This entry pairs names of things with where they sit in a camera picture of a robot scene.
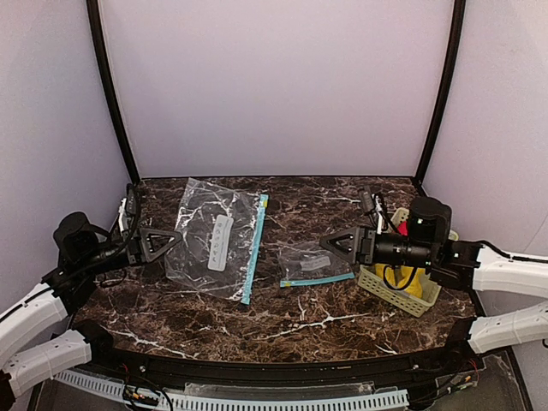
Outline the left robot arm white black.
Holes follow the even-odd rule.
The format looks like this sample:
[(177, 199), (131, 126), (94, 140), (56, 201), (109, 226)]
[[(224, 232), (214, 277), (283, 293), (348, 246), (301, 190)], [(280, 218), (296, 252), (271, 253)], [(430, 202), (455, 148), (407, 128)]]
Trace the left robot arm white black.
[(82, 308), (97, 288), (97, 275), (147, 265), (182, 241), (178, 232), (137, 226), (113, 240), (82, 211), (66, 216), (53, 238), (59, 250), (57, 267), (1, 315), (3, 410), (11, 409), (34, 385), (112, 350), (112, 335), (91, 320), (83, 320), (36, 347), (25, 347), (42, 331)]

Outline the clear zip bag blue zipper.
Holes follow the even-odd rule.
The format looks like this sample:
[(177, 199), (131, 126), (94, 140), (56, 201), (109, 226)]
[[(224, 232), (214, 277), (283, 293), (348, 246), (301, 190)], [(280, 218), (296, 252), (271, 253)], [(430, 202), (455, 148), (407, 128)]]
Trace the clear zip bag blue zipper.
[(267, 194), (190, 178), (166, 253), (166, 277), (184, 289), (248, 305), (265, 223)]

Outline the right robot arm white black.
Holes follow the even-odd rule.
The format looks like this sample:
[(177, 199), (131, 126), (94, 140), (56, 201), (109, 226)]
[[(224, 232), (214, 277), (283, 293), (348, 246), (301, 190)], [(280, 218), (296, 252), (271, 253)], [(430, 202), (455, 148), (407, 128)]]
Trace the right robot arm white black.
[[(481, 241), (450, 239), (452, 210), (432, 197), (417, 197), (408, 209), (406, 235), (355, 226), (320, 238), (322, 248), (351, 265), (422, 268), (438, 285), (461, 291), (504, 291), (547, 296), (547, 259), (509, 253)], [(547, 341), (547, 304), (456, 322), (445, 347), (460, 354)]]

